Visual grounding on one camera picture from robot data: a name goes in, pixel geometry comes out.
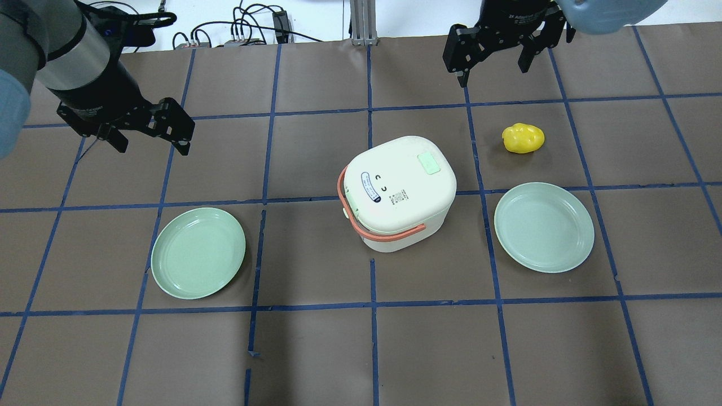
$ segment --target plate rim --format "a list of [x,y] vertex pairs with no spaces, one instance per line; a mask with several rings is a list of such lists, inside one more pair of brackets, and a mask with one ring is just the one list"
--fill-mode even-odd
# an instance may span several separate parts
[[[240,231],[241,241],[243,242],[243,250],[242,250],[242,253],[241,253],[241,255],[240,255],[240,263],[239,263],[239,265],[238,265],[238,269],[236,269],[234,272],[231,272],[230,278],[229,278],[228,280],[224,281],[220,288],[218,288],[218,289],[216,289],[216,290],[213,290],[213,291],[210,292],[210,293],[203,294],[203,295],[200,295],[200,296],[195,295],[195,296],[192,296],[192,297],[181,297],[181,296],[179,296],[179,295],[176,295],[176,294],[173,293],[173,292],[168,291],[168,289],[166,289],[161,283],[158,282],[158,277],[156,276],[156,269],[153,267],[153,264],[154,264],[153,259],[154,259],[154,257],[155,257],[155,250],[156,250],[156,248],[158,247],[159,241],[161,241],[161,236],[163,235],[163,233],[165,233],[165,231],[166,231],[169,227],[175,226],[175,224],[179,221],[179,220],[178,220],[179,218],[181,218],[182,216],[187,215],[188,213],[192,213],[192,212],[222,212],[224,216],[227,216],[228,218],[232,219],[232,222],[231,222],[232,226],[237,225],[237,226],[238,226],[238,230]],[[246,248],[247,248],[247,245],[248,245],[248,243],[247,243],[246,240],[245,240],[245,231],[243,230],[243,226],[240,225],[240,223],[238,222],[238,219],[236,219],[233,215],[231,215],[229,212],[227,212],[227,211],[225,211],[225,210],[222,210],[222,209],[219,209],[219,208],[217,208],[217,207],[197,207],[197,208],[195,208],[195,209],[191,209],[191,210],[185,211],[185,212],[180,213],[179,215],[175,216],[170,222],[168,222],[168,224],[165,225],[165,227],[163,227],[163,229],[160,231],[160,233],[158,233],[158,236],[156,237],[156,239],[155,239],[155,241],[154,241],[154,243],[153,243],[153,249],[151,250],[151,253],[150,253],[150,271],[151,271],[151,275],[153,275],[153,280],[155,280],[155,284],[156,284],[163,292],[166,292],[168,295],[171,295],[171,296],[174,297],[174,298],[183,299],[183,300],[195,300],[195,299],[205,298],[205,297],[210,296],[210,295],[218,292],[219,290],[223,289],[226,285],[228,285],[228,283],[229,283],[231,280],[233,280],[233,278],[236,276],[236,274],[237,274],[238,271],[240,270],[241,264],[243,264],[243,260],[245,259],[245,250],[246,250]]]
[[[497,227],[498,220],[499,220],[499,206],[501,206],[501,204],[504,202],[504,198],[506,198],[506,196],[510,196],[509,193],[510,193],[511,191],[514,191],[515,189],[523,189],[523,188],[525,188],[525,187],[530,187],[531,185],[551,186],[551,187],[554,188],[554,189],[558,189],[558,190],[560,190],[560,191],[563,191],[563,192],[565,193],[565,196],[571,196],[571,197],[572,197],[575,201],[577,201],[577,202],[579,203],[579,205],[584,209],[584,213],[586,213],[586,217],[589,219],[589,224],[591,224],[591,227],[590,227],[590,230],[591,230],[591,240],[590,240],[588,252],[586,252],[586,254],[583,256],[583,258],[582,258],[577,264],[575,264],[574,266],[572,266],[572,267],[566,267],[566,266],[565,266],[565,267],[561,267],[560,270],[556,270],[556,269],[553,269],[553,270],[540,269],[539,267],[535,267],[533,264],[530,264],[530,263],[528,263],[528,262],[525,262],[524,260],[519,259],[516,255],[512,254],[512,253],[510,252],[509,248],[505,245],[504,239],[503,239],[502,236],[499,234],[499,228]],[[531,269],[531,270],[533,270],[533,271],[541,272],[541,273],[545,273],[545,274],[559,274],[559,273],[563,273],[563,272],[568,272],[568,271],[570,271],[570,270],[572,270],[572,269],[575,269],[576,267],[579,267],[580,265],[582,265],[582,264],[584,263],[584,261],[587,260],[587,258],[588,258],[589,255],[591,254],[591,251],[592,251],[592,249],[594,248],[594,241],[596,240],[596,230],[595,230],[595,228],[594,228],[594,221],[592,220],[591,215],[589,214],[589,210],[587,210],[586,206],[584,206],[584,203],[582,203],[581,200],[579,200],[576,196],[574,196],[574,194],[572,194],[570,191],[568,191],[568,190],[566,190],[566,189],[564,189],[564,188],[562,188],[562,187],[560,187],[560,186],[554,185],[554,184],[552,184],[552,183],[547,183],[547,182],[527,182],[527,183],[522,183],[522,184],[520,184],[520,185],[514,186],[513,188],[509,189],[506,193],[504,193],[503,196],[501,197],[501,199],[499,199],[499,202],[497,203],[496,209],[495,209],[495,211],[494,211],[494,232],[495,232],[495,234],[496,234],[496,236],[497,236],[497,240],[499,241],[499,244],[502,246],[502,249],[504,249],[504,252],[506,252],[514,261],[518,262],[518,263],[521,264],[522,266],[524,266],[524,267],[526,267],[526,268],[529,268],[529,269]]]

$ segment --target power adapter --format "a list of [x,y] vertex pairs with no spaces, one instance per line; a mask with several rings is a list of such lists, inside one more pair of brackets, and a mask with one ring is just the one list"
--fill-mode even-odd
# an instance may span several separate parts
[[283,30],[276,31],[276,42],[288,43],[290,35],[288,32],[291,30],[291,23],[288,20],[288,13],[286,13],[285,10],[273,13],[273,26],[277,30]]

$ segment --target black cable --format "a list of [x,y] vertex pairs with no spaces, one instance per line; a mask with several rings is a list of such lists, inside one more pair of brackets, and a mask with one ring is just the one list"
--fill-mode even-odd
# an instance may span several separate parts
[[273,9],[271,8],[271,6],[267,6],[267,5],[265,5],[265,4],[260,4],[260,3],[253,3],[252,5],[246,7],[245,9],[246,9],[246,10],[250,10],[251,7],[254,7],[254,6],[255,6],[255,7],[259,7],[259,9],[256,10],[256,11],[254,11],[254,13],[261,12],[262,10],[265,10],[265,9],[270,10],[271,13],[275,13],[275,12],[276,12],[275,10],[273,10]]
[[248,41],[247,43],[241,44],[239,46],[248,46],[248,45],[253,45],[254,43],[262,43],[264,45],[268,45],[267,43],[263,42],[262,40],[252,40],[252,41]]
[[175,35],[173,36],[173,49],[175,49],[175,39],[176,39],[179,35],[182,35],[183,38],[185,38],[186,43],[190,43],[190,41],[188,40],[188,36],[187,36],[186,34],[183,34],[183,33],[175,33]]
[[[251,7],[259,7],[259,9],[255,10],[255,11],[251,11]],[[241,16],[240,16],[240,19],[241,19],[242,21],[245,21],[245,16],[248,15],[248,16],[253,20],[253,22],[255,22],[256,25],[258,25],[258,20],[256,20],[256,18],[253,17],[252,14],[259,13],[259,12],[265,10],[265,9],[268,9],[271,13],[275,13],[275,11],[274,11],[271,7],[278,7],[281,11],[284,11],[283,7],[281,7],[281,6],[277,5],[277,4],[272,4],[272,5],[270,5],[270,6],[267,6],[267,5],[265,5],[265,4],[260,4],[260,3],[254,3],[254,4],[248,6],[248,7],[246,7],[246,8],[244,9],[244,8],[243,8],[243,1],[241,1],[240,4],[238,5],[238,7],[233,7],[233,20],[234,20],[234,21],[235,21],[235,20],[238,20],[238,19],[235,17],[235,11],[238,10],[239,12],[242,13]],[[231,32],[230,32],[231,35],[233,35],[234,28],[235,28],[235,34],[236,34],[237,36],[239,36],[239,35],[238,35],[238,26],[237,26],[237,25],[232,25],[232,26],[231,26],[231,28],[230,28],[230,29],[231,29]],[[252,38],[252,37],[253,37],[253,28],[252,28],[252,27],[249,27],[248,30],[249,30],[248,38]],[[263,30],[261,30],[261,37],[264,39],[264,42],[265,42],[265,41],[266,41],[266,36],[263,34]]]
[[88,6],[93,6],[95,4],[102,4],[102,3],[120,4],[121,6],[125,6],[125,7],[128,7],[129,9],[133,10],[133,12],[135,12],[135,14],[140,14],[140,13],[138,13],[138,10],[135,9],[135,7],[131,6],[128,3],[123,3],[122,1],[94,1],[92,3],[89,3]]
[[[241,20],[242,22],[245,22],[245,16],[246,16],[246,15],[248,15],[248,16],[251,18],[251,20],[253,20],[253,22],[256,23],[256,26],[258,26],[258,20],[256,20],[256,18],[253,16],[252,13],[249,13],[249,12],[248,12],[248,9],[243,10],[243,13],[240,15],[240,20]],[[252,27],[249,25],[249,26],[248,26],[248,29],[251,31],[251,34],[248,36],[248,39],[251,39],[251,38],[253,37]],[[259,29],[258,29],[258,32],[261,33],[261,39],[264,40],[265,43],[267,43],[267,42],[266,42],[266,36],[264,35],[264,31],[259,28]]]
[[[238,20],[238,18],[235,17],[235,11],[236,11],[236,10],[238,10],[238,11],[241,12],[241,13],[244,13],[244,12],[245,12],[245,10],[242,9],[242,8],[240,8],[240,7],[233,7],[233,21],[237,21],[237,20]],[[237,35],[237,34],[238,34],[238,25],[233,24],[233,25],[230,26],[230,29],[231,29],[231,30],[233,30],[234,28],[235,28],[235,33],[236,33],[236,35]],[[241,27],[240,27],[240,33],[241,33],[241,35],[242,35],[243,37],[245,37],[245,32],[243,32],[243,26],[242,26],[242,25],[241,25]],[[253,28],[252,28],[252,27],[249,27],[249,28],[248,28],[248,37],[249,37],[249,38],[253,37]]]
[[142,21],[142,20],[157,19],[155,24],[153,24],[154,28],[167,27],[169,25],[172,25],[174,22],[178,21],[178,16],[171,12],[123,15],[123,14],[107,12],[107,11],[101,10],[101,9],[96,9],[93,6],[89,6],[78,0],[75,0],[75,4],[83,12],[91,12],[91,13],[97,14],[100,17],[104,17],[104,18],[108,18],[108,19],[112,19],[112,20],[138,22],[138,21]]
[[201,45],[201,40],[198,38],[198,31],[205,34],[206,38],[208,38],[208,48],[213,48],[213,45],[211,45],[211,36],[206,33],[206,30],[201,29],[196,30],[196,42],[198,43],[198,45]]
[[197,25],[194,29],[192,29],[191,32],[198,30],[200,27],[205,27],[206,25],[210,25],[210,24],[240,24],[240,25],[245,25],[246,27],[255,27],[258,29],[273,30],[277,33],[298,35],[299,37],[304,37],[304,38],[307,38],[309,40],[312,40],[312,41],[315,41],[318,43],[323,42],[322,40],[319,40],[317,38],[310,37],[306,34],[297,33],[295,31],[283,30],[282,28],[275,28],[275,27],[262,27],[260,25],[251,25],[251,24],[248,24],[247,22],[238,22],[238,21],[208,21],[208,22],[204,22],[203,24]]

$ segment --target blue cover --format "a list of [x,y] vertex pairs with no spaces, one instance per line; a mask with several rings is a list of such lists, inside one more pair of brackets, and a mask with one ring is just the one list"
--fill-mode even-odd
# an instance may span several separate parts
[[667,0],[557,0],[572,27],[587,34],[609,34],[659,10]]
[[15,148],[29,113],[30,95],[17,79],[0,69],[0,159]]

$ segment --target white rice cooker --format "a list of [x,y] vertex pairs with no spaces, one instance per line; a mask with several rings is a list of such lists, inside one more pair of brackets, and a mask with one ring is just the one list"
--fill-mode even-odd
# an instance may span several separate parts
[[456,196],[456,177],[433,142],[409,135],[359,154],[341,172],[337,190],[364,243],[393,252],[441,227]]

